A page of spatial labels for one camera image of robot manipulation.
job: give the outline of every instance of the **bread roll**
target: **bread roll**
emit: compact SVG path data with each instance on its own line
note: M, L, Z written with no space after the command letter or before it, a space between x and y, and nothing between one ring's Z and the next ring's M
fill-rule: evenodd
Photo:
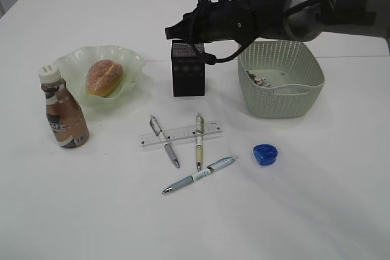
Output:
M87 93L105 97L118 85L123 67L111 60L96 62L88 71Z

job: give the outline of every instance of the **black box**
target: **black box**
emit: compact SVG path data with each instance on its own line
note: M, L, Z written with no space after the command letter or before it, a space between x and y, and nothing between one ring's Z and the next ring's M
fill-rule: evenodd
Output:
M196 43L200 54L204 44ZM192 46L183 40L172 40L172 79L174 97L196 97L205 95L205 63Z

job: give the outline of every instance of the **clear plastic ruler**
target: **clear plastic ruler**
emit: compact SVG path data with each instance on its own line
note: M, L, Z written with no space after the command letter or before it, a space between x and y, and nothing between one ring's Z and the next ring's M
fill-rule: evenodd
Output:
M222 128L219 126L218 122L205 123L204 132L202 134L196 134L196 125L177 128L172 130L164 131L164 134L168 141L175 141L181 139L195 138L197 136L205 136L215 133L222 132ZM158 136L153 132L150 134L144 134L140 136L140 146L152 146L154 144L161 143Z

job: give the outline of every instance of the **silver pen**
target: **silver pen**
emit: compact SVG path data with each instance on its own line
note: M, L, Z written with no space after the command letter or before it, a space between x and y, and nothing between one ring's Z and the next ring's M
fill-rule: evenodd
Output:
M180 168L179 160L177 159L177 156L172 149L172 145L168 142L168 139L166 139L163 130L161 129L160 125L158 124L156 118L153 115L151 115L151 120L149 121L149 124L151 125L154 133L158 136L158 138L160 138L160 141L164 145L165 151L171 159L172 163L175 165L176 168Z
M202 134L204 132L205 121L200 113L196 115L196 134ZM196 137L196 167L200 171L203 163L203 136Z
M163 190L163 194L179 190L179 189L181 189L189 184L194 183L195 181L198 181L199 179L201 179L207 175L212 174L216 170L223 169L224 167L227 167L227 166L231 165L232 163L234 163L237 160L237 158L238 158L238 156L231 156L228 158L223 158L223 159L207 166L206 169L201 170L201 171L195 173L194 175L185 177L184 179L182 179L176 183L173 183L168 188L165 188Z

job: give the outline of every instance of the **bottle cap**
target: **bottle cap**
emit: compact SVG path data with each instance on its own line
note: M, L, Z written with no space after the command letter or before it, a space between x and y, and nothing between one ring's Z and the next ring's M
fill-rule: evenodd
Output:
M253 149L253 154L255 155L256 160L262 166L273 164L278 156L278 150L270 144L260 144L259 146L255 146Z
M53 83L61 79L61 72L54 65L44 66L38 70L41 83Z

